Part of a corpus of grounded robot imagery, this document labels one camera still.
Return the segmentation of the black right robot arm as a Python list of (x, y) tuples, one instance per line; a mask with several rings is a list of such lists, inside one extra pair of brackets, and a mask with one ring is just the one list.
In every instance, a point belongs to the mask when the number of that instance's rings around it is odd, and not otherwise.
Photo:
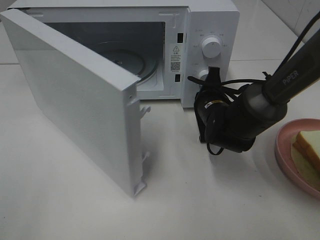
[(259, 134), (286, 116), (287, 103), (319, 77), (319, 32), (266, 80), (243, 79), (243, 86), (232, 89), (221, 82), (218, 67), (209, 68), (205, 80), (189, 76), (201, 86), (193, 105), (200, 142), (219, 147), (218, 154), (248, 151)]

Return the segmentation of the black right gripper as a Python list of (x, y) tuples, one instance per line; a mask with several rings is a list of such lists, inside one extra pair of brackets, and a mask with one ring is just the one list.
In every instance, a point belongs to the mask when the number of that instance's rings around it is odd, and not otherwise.
[(221, 85), (219, 67), (210, 66), (208, 68), (205, 83), (209, 87), (202, 86), (194, 99), (194, 113), (200, 142), (206, 144), (207, 151), (210, 153), (212, 145), (219, 147), (219, 153), (225, 149), (236, 153), (248, 151), (256, 139), (241, 139), (227, 132), (225, 113), (231, 101), (224, 92), (210, 88)]

